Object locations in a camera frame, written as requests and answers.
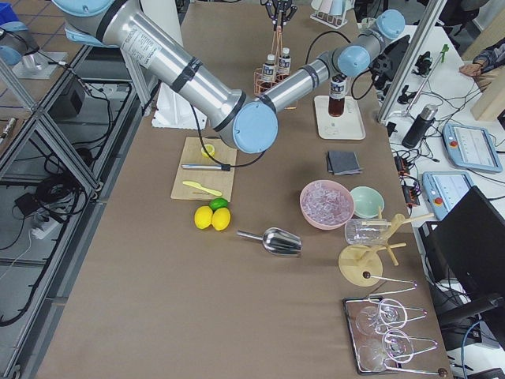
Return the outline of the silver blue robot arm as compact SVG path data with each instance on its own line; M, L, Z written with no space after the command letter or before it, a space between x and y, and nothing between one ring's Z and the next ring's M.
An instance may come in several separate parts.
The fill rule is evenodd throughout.
M325 51L287 79L251 99L210 73L202 61L147 17L138 1L56 1L68 38L119 47L208 117L222 141L253 154L269 149L278 134L277 113L338 73L356 77L403 32L404 16L384 11L348 47Z

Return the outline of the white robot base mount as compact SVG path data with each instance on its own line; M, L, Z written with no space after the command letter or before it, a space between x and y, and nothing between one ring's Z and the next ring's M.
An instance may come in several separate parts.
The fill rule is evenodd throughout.
M174 92L167 84L162 83L156 100L156 109L152 119L155 128L194 129L199 123L205 128L207 116Z

